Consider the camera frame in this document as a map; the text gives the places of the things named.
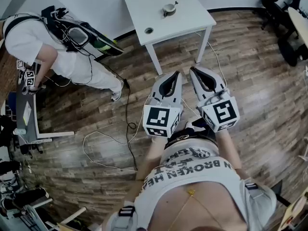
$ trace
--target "white t-shirt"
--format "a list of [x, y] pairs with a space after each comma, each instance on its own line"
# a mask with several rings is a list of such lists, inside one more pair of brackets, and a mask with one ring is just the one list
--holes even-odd
[[[24, 16], [28, 15], [19, 14], [6, 19], [3, 32], [5, 32], [11, 21]], [[58, 57], [52, 65], [55, 73], [69, 77], [75, 69], [77, 54], [75, 52], [66, 52], [65, 46], [60, 42], [56, 42], [50, 36], [42, 21], [28, 20], [21, 22], [9, 32], [5, 39], [5, 47], [8, 53], [30, 66], [36, 62], [36, 57], [43, 44], [51, 45], [58, 51]]]

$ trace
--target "shoulder strap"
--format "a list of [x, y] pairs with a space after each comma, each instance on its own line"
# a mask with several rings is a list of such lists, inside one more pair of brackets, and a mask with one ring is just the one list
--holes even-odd
[[13, 21], [11, 21], [9, 23], [9, 25], [7, 26], [7, 28], [5, 29], [5, 32], [3, 32], [4, 35], [4, 40], [6, 39], [6, 37], [8, 36], [9, 32], [18, 24], [24, 22], [24, 21], [28, 21], [28, 20], [41, 20], [41, 18], [39, 18], [38, 16], [23, 16], [20, 18], [17, 18]]

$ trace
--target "necklace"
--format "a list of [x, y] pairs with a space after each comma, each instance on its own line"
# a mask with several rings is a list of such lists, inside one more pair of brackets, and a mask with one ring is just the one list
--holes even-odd
[[174, 223], [176, 222], [176, 220], [178, 219], [179, 215], [181, 214], [182, 210], [185, 208], [185, 206], [187, 205], [188, 201], [193, 198], [194, 200], [196, 200], [211, 216], [211, 218], [219, 225], [219, 227], [222, 229], [222, 226], [220, 225], [220, 223], [217, 221], [217, 219], [212, 215], [212, 213], [194, 196], [196, 190], [194, 189], [189, 189], [187, 191], [187, 193], [189, 194], [188, 199], [186, 200], [185, 204], [183, 205], [183, 207], [181, 208], [181, 210], [179, 211], [179, 213], [177, 214], [177, 216], [175, 217], [175, 219], [173, 220], [173, 222], [171, 223], [168, 231], [170, 231], [174, 225]]

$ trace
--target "white pants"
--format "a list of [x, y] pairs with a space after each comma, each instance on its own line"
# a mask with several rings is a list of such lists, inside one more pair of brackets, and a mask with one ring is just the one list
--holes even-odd
[[87, 86], [98, 88], [98, 89], [110, 89], [113, 92], [118, 92], [122, 90], [121, 82], [115, 77], [114, 74], [110, 73], [105, 69], [100, 63], [91, 60], [80, 53], [77, 54], [67, 54], [64, 53], [63, 56], [59, 57], [68, 58], [70, 56], [74, 64], [58, 64], [54, 71], [56, 74], [62, 75], [65, 78], [71, 79], [76, 84], [86, 84]]

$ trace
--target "baseboard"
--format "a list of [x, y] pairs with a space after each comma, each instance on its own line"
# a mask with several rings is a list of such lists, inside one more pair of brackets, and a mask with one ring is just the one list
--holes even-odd
[[[234, 11], [234, 10], [252, 10], [252, 11], [256, 11], [256, 12], [260, 12], [260, 11], [263, 11], [265, 10], [265, 8], [255, 8], [255, 7], [232, 7], [232, 8], [219, 8], [219, 9], [210, 9], [210, 10], [207, 10], [209, 13], [214, 13], [214, 12], [222, 12], [222, 11]], [[133, 34], [136, 33], [136, 30], [132, 30], [128, 33], [125, 33], [119, 37], [116, 37], [115, 40], [116, 41], [119, 41], [119, 40], [122, 40], [122, 39], [125, 39]], [[108, 57], [108, 55], [101, 55], [97, 58], [95, 58], [95, 60], [97, 62], [101, 61], [102, 59]]]

